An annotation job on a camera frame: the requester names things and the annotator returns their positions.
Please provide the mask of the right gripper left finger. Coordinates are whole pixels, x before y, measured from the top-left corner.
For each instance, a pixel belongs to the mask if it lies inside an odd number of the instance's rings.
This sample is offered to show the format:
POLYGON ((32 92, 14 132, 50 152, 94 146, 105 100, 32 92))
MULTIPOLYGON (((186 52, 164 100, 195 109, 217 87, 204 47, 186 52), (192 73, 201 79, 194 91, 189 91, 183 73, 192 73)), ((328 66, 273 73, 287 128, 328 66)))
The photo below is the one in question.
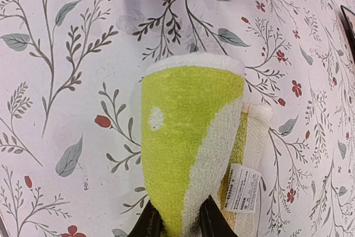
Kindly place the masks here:
POLYGON ((128 237, 160 237, 163 228, 158 210, 148 201, 128 237))

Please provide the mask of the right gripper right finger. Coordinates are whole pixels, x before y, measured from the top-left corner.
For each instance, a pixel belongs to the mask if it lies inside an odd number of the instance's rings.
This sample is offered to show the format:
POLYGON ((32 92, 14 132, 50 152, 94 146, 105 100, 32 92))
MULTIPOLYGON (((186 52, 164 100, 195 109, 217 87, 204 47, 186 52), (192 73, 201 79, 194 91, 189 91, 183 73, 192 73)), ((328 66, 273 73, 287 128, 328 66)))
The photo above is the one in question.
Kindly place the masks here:
POLYGON ((237 237, 211 195, 200 207, 200 229, 202 237, 237 237))

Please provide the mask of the yellow-green patterned towel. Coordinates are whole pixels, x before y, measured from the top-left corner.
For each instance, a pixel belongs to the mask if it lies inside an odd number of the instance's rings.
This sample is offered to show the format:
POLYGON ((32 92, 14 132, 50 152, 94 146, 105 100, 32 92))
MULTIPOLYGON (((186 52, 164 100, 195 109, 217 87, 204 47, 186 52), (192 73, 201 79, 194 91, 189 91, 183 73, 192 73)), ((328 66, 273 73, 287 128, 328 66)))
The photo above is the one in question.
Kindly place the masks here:
POLYGON ((237 236, 254 236, 258 166, 272 110, 243 101, 241 60, 212 53, 149 66, 141 89, 141 162, 161 236, 201 236, 212 196, 237 236))

